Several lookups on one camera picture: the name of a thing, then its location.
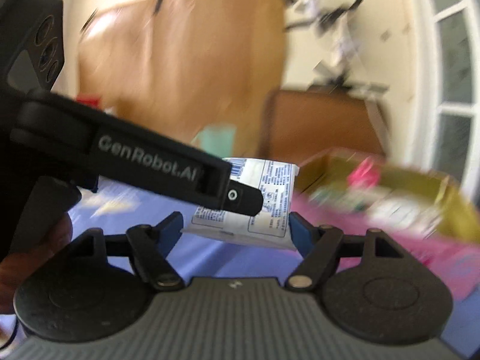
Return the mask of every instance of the gray gripper base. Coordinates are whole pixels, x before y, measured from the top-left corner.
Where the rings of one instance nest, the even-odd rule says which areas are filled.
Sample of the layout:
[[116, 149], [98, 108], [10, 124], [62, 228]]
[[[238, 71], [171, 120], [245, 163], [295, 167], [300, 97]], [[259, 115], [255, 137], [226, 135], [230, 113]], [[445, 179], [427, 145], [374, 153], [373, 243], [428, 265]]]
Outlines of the gray gripper base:
[[135, 324], [85, 344], [32, 337], [8, 360], [459, 360], [433, 339], [381, 346], [332, 325], [309, 294], [276, 279], [195, 278], [176, 293], [156, 295]]

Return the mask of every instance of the white plastic bag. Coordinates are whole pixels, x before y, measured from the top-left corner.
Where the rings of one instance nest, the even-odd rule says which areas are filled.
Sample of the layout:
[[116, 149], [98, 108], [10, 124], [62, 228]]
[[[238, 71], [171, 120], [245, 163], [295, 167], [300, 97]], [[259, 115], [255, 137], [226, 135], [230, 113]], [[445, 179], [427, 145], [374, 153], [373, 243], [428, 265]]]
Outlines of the white plastic bag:
[[289, 213], [298, 167], [253, 158], [225, 160], [232, 163], [232, 180], [262, 191], [262, 211], [250, 217], [198, 207], [182, 232], [239, 245], [296, 250], [290, 234]]

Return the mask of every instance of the barcode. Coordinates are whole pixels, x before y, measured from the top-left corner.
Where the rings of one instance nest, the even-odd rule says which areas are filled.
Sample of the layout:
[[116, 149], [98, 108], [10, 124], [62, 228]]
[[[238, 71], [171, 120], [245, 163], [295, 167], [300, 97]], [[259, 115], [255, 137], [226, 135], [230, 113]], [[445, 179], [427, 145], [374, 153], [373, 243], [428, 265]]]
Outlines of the barcode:
[[232, 164], [232, 171], [230, 173], [231, 176], [240, 177], [243, 172], [243, 167], [247, 162], [246, 158], [229, 158], [227, 159], [228, 162]]

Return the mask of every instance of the green object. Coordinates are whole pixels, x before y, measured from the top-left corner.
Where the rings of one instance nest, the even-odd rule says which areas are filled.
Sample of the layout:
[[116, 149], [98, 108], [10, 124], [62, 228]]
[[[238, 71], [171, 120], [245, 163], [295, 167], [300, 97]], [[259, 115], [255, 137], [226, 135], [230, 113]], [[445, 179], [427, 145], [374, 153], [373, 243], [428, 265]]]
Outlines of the green object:
[[233, 144], [237, 128], [229, 124], [212, 124], [200, 131], [192, 143], [199, 142], [199, 147], [208, 154], [220, 158], [233, 155]]

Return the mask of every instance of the round black disc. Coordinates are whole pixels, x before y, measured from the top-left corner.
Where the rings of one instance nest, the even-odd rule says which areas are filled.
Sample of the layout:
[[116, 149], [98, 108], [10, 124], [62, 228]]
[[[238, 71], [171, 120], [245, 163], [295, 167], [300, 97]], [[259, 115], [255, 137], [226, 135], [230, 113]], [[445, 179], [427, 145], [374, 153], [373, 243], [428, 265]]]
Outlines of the round black disc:
[[131, 273], [74, 259], [55, 278], [32, 275], [14, 304], [27, 332], [73, 343], [123, 330], [143, 314], [149, 300], [148, 290]]
[[358, 338], [407, 345], [437, 336], [452, 311], [448, 288], [401, 259], [361, 264], [330, 278], [322, 289], [330, 318]]

